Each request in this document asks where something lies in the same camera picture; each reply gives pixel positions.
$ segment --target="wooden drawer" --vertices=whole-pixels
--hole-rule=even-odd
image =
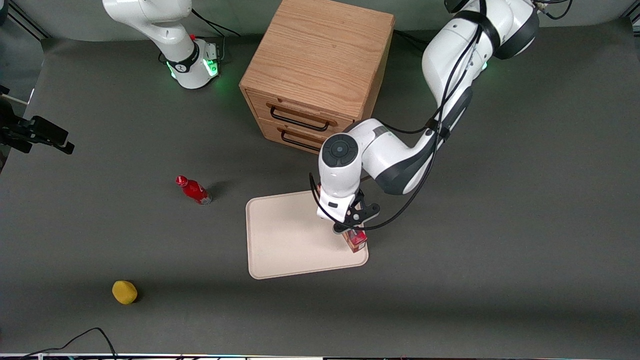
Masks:
[[[288,146],[318,154],[326,140],[324,136],[304,133],[291,127],[283,126],[275,121],[258,119],[258,126],[265,138]]]
[[[275,96],[261,95],[250,90],[246,91],[246,95],[258,118],[278,122],[292,129],[329,136],[341,132],[353,123],[353,120],[325,111],[311,110]]]
[[[281,0],[239,84],[264,135],[314,152],[316,140],[370,118],[394,23],[339,1]]]

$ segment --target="yellow ball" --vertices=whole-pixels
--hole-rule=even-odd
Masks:
[[[111,292],[113,293],[113,297],[123,305],[131,304],[136,300],[136,297],[138,297],[136,287],[129,281],[124,280],[114,282]]]

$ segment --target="black bracket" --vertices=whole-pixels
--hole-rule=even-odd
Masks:
[[[434,118],[429,119],[429,121],[427,121],[427,129],[431,129],[433,131],[435,131],[436,133],[438,133],[438,135],[440,135],[440,138],[444,141],[447,142],[447,140],[449,139],[449,137],[451,136],[451,132],[449,131],[449,128],[442,126],[442,128],[440,129],[440,132],[438,132],[438,125],[439,125],[439,121],[437,121]]]
[[[344,217],[343,224],[355,227],[378,216],[379,213],[380,205],[374,203],[367,206],[364,202],[364,192],[358,189],[355,199],[353,199],[353,202],[347,209],[347,215]],[[333,232],[336,234],[342,234],[347,230],[349,230],[349,228],[342,224],[333,224]]]
[[[67,141],[68,135],[68,131],[45,118],[34,116],[26,120],[16,116],[11,104],[0,99],[0,143],[24,153],[31,151],[32,144],[43,143],[71,154],[75,146]]]

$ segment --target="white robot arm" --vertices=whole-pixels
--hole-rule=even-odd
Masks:
[[[184,88],[203,87],[218,75],[216,46],[192,40],[177,23],[191,13],[191,0],[102,0],[102,5],[113,20],[140,31],[158,46]]]
[[[408,147],[383,123],[369,119],[332,135],[322,146],[317,214],[335,221],[337,233],[378,214],[376,204],[367,207],[362,201],[362,169],[385,193],[403,195],[416,188],[435,152],[467,109],[471,82],[484,63],[492,55],[507,59],[522,52],[534,40],[539,26],[530,0],[445,0],[445,6],[457,14],[422,56],[422,73],[439,111],[416,145]],[[363,205],[361,210],[356,210],[358,204]]]

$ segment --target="black metal handle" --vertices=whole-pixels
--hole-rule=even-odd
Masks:
[[[300,122],[300,121],[297,121],[297,120],[289,119],[288,117],[276,115],[276,114],[273,113],[274,111],[276,111],[276,107],[275,106],[271,106],[271,117],[273,117],[274,119],[277,119],[277,120],[282,120],[284,122],[288,122],[290,124],[294,124],[294,125],[297,125],[297,126],[302,126],[302,127],[307,128],[307,129],[311,129],[311,130],[315,130],[315,131],[326,131],[329,128],[329,122],[324,123],[323,127],[313,126],[313,125],[305,124],[304,122]]]
[[[305,143],[297,142],[296,140],[287,139],[286,137],[284,137],[284,135],[286,133],[287,133],[286,130],[282,130],[282,132],[280,133],[280,138],[282,139],[282,141],[288,142],[288,143],[292,143],[293,145],[302,146],[302,147],[304,147],[306,149],[309,149],[309,150],[320,152],[320,148],[319,147],[313,147],[313,146],[307,145]]]

